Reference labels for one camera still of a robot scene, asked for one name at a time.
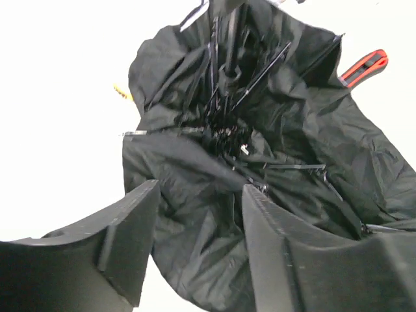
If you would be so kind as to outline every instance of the umbrella canopy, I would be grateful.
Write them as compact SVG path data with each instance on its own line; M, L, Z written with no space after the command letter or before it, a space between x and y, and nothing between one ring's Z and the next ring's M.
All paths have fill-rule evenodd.
M264 0L248 2L241 78L227 113L243 133L242 152L225 149L218 141L227 129L218 131L212 121L221 118L209 111L220 106L213 73L228 57L230 15L213 16L167 26L138 50L129 87L141 121L124 138L125 191L159 180L152 256L181 297L208 311L252 312L244 184L320 229L359 240L373 225L411 224L416 173L339 81L341 37Z

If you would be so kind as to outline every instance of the umbrella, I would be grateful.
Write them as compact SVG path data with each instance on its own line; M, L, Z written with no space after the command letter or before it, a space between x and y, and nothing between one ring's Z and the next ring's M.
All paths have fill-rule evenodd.
M264 0L210 1L188 20L140 46L141 121L123 140L125 192L159 180L151 254L178 295L255 311L246 184L343 239L414 231L416 173L340 82L342 36Z

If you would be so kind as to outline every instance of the white surface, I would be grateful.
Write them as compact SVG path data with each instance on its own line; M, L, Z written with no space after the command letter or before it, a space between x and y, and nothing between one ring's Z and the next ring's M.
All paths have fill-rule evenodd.
M134 130L139 115L112 84L126 86L140 43L181 21L199 0L62 3L15 0L1 6L2 241L41 237L124 195L118 135ZM374 49L387 51L387 69L357 87L354 97L416 166L414 2L286 0L282 8L346 32L339 73ZM138 310L167 309L201 311L180 299L150 261Z

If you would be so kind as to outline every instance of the black fabric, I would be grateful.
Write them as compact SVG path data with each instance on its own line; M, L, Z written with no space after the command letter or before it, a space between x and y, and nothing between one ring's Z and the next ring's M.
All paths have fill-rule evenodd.
M250 154L236 162L269 186L279 206L340 237L359 240L363 224L403 228L416 218L416 173L337 78L341 38L266 1L250 1L248 15L263 55L292 45L239 111L255 131ZM208 311L254 312L240 203L248 181L209 155L198 132L210 97L207 16L183 32L161 29L130 67L138 130L148 134L124 139L125 191L160 181L152 256L180 296ZM219 34L223 51L227 18Z

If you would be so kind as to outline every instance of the red and black handle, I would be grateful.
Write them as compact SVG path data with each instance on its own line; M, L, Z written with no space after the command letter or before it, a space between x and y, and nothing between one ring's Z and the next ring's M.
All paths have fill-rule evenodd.
M384 71L388 63L389 59L384 50L373 51L342 74L341 80L346 86L353 89L368 78Z

